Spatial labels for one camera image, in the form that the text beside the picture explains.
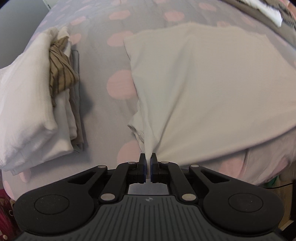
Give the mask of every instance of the bed sheet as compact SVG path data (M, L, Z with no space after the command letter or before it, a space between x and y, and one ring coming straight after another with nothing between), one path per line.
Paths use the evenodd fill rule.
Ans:
M265 34L287 62L296 65L292 46L265 25L219 0L60 0L28 45L49 27L68 26L72 49L80 55L84 151L48 161L16 176L3 172L3 184L10 197L16 200L29 190L96 165L115 168L119 163L138 160L141 150L127 126L136 113L138 97L123 38L145 29L190 21L218 27L234 25ZM289 138L293 142L295 137L293 130ZM202 165L234 177L238 177L238 169L249 171L250 175L265 171L266 179L289 163L289 160L278 160L271 167L269 164L246 166L249 155L250 150L244 150Z

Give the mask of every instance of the striped fabric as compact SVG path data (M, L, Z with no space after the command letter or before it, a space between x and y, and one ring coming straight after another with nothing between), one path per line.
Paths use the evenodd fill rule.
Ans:
M56 105L54 101L55 97L60 92L74 86L79 80L71 67L70 59L63 53L67 43L68 37L66 36L53 42L49 49L49 91L53 107Z

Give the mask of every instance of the red bag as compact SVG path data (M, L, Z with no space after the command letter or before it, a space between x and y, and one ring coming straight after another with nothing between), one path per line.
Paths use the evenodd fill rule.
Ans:
M21 234L13 216L14 203L5 190L0 189L0 241L14 240Z

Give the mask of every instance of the polka dot bed sheet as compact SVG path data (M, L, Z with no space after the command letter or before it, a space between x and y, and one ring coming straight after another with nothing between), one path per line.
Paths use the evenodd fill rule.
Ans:
M145 29L186 22L238 26L265 34L296 68L296 51L272 30L220 0L60 0L40 23L28 46L49 27L67 26L72 49L79 52L80 114L84 151L48 161L19 175L3 172L12 199L96 165L110 169L137 161L141 150L127 124L136 113L137 92L123 39ZM262 145L201 165L260 184L289 166L295 155L296 130Z

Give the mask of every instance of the silver pin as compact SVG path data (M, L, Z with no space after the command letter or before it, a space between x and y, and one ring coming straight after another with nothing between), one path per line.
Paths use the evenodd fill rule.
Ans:
M191 193L186 193L182 195L182 199L185 201L193 201L196 199L196 196L194 194Z
M104 201L111 201L115 198L115 195L112 193L104 193L101 195L101 199Z

